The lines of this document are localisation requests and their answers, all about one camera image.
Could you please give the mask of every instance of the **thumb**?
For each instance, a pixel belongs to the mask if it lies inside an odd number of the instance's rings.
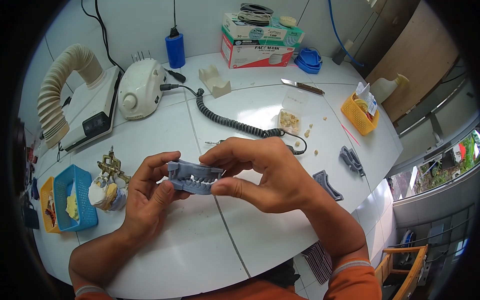
[[[268,199],[271,198],[267,189],[235,177],[226,177],[215,182],[211,192],[213,195],[241,198],[262,211]]]
[[[170,181],[162,181],[148,202],[151,211],[156,214],[160,214],[162,210],[166,209],[170,203],[173,202],[172,197],[174,192],[175,190],[173,189],[173,184]]]

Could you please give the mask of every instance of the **knife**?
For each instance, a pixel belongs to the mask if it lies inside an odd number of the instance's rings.
[[[297,87],[297,88],[301,88],[302,90],[314,92],[314,93],[319,94],[319,95],[325,95],[325,93],[321,89],[313,87],[313,86],[309,86],[309,85],[302,84],[302,83],[299,83],[299,82],[290,81],[290,80],[283,79],[283,78],[282,78],[282,82],[284,84],[288,84],[288,85],[291,85],[291,86],[294,86],[294,87]]]

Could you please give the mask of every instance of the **orange shirt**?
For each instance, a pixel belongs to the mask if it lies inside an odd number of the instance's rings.
[[[83,286],[76,292],[75,300],[111,300],[102,289]],[[324,300],[380,300],[382,292],[370,263],[361,259],[345,261],[332,273]],[[302,300],[293,286],[285,289],[270,282],[251,278],[233,286],[208,293],[183,297],[185,300]]]

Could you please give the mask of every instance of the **striped cloth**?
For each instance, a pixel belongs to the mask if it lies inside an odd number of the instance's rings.
[[[320,241],[302,251],[302,254],[310,269],[312,269],[315,278],[317,278],[318,283],[322,285],[327,282],[332,275],[332,260],[320,245]]]

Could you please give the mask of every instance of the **gray resin dental model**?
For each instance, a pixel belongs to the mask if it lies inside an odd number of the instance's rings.
[[[335,201],[341,201],[343,200],[342,194],[339,192],[335,191],[334,188],[328,183],[328,174],[325,172],[325,170],[321,170],[318,173],[315,173],[313,176],[313,179],[315,179],[316,182],[318,182],[323,189],[330,195]]]
[[[168,163],[168,180],[175,190],[211,195],[211,183],[222,178],[223,169],[189,163],[181,159]]]
[[[347,147],[343,146],[340,149],[340,157],[343,158],[343,161],[350,166],[350,170],[353,172],[359,172],[360,177],[365,176],[365,172],[363,171],[363,167],[355,154],[353,149],[347,150]]]

